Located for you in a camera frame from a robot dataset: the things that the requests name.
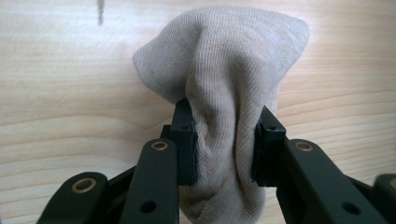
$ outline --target light wood table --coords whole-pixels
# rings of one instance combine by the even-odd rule
[[[178,14],[229,5],[278,11],[311,30],[282,81],[289,138],[316,142],[347,175],[396,171],[392,1],[0,1],[0,218],[34,223],[70,176],[136,164],[174,106],[148,90],[134,52]],[[181,215],[181,222],[188,223]],[[282,223],[274,191],[260,223]]]

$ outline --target gray sock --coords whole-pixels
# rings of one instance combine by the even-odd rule
[[[307,25],[275,12],[207,7],[186,12],[134,55],[145,85],[170,102],[187,97],[198,132],[198,181],[180,188],[193,223],[251,223],[263,189],[252,183],[254,127],[276,111],[278,83],[300,57]]]

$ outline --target dark mark on wood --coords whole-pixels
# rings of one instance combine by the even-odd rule
[[[101,26],[103,24],[103,12],[105,11],[105,0],[97,0],[97,5],[98,5],[98,13],[99,13],[98,23]]]

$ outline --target hole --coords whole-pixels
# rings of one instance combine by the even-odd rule
[[[151,144],[151,148],[154,150],[161,151],[161,150],[168,148],[168,144],[165,142],[155,142],[155,143]]]
[[[311,145],[305,142],[296,142],[295,146],[301,151],[311,151],[313,149]]]
[[[74,183],[74,185],[72,186],[72,190],[75,193],[85,193],[87,191],[90,191],[91,189],[93,189],[93,187],[95,187],[96,185],[96,180],[93,178],[82,178],[79,181],[77,181],[76,183]]]
[[[82,181],[81,183],[78,183],[76,185],[76,189],[79,189],[79,190],[87,189],[90,187],[91,183],[92,183],[91,180],[86,179],[86,180]]]
[[[154,146],[155,146],[155,147],[164,147],[165,144],[164,144],[164,143],[157,143],[157,144],[155,144]]]
[[[140,206],[140,211],[142,213],[152,213],[157,208],[157,204],[155,202],[145,202]]]
[[[343,203],[343,208],[350,214],[358,215],[361,213],[361,210],[358,206],[353,203]]]

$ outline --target fabric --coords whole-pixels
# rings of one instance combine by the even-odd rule
[[[264,191],[250,177],[254,127],[264,105],[275,113],[278,84],[309,37],[305,22],[245,7],[186,12],[134,55],[150,89],[187,97],[198,132],[198,181],[180,188],[192,223],[253,223]]]

